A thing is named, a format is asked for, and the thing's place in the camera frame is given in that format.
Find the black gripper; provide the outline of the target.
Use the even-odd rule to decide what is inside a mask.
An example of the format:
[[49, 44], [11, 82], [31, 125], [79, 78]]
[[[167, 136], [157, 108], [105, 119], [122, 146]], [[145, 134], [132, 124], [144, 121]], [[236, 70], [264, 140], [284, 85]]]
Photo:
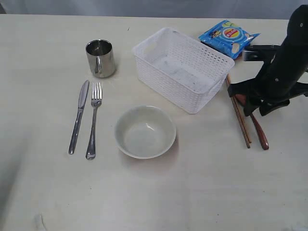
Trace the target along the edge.
[[258, 108], [261, 116], [266, 116], [274, 110], [288, 106], [290, 99], [300, 95], [308, 95], [307, 83], [296, 82], [288, 91], [284, 91], [281, 87], [275, 85], [267, 90], [266, 86], [262, 86], [253, 78], [230, 84], [228, 94], [230, 97], [236, 94], [246, 96], [244, 104], [245, 116], [250, 116]]

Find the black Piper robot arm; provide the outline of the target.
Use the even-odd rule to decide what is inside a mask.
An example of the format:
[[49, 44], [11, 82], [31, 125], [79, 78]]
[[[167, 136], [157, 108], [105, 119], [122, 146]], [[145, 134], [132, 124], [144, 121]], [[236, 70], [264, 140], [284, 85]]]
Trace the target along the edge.
[[301, 5], [292, 13], [281, 45], [246, 46], [243, 60], [263, 62], [255, 78], [228, 87], [230, 97], [245, 96], [245, 116], [256, 109], [265, 116], [288, 106], [294, 97], [307, 96], [307, 84], [298, 81], [308, 70], [307, 5]]

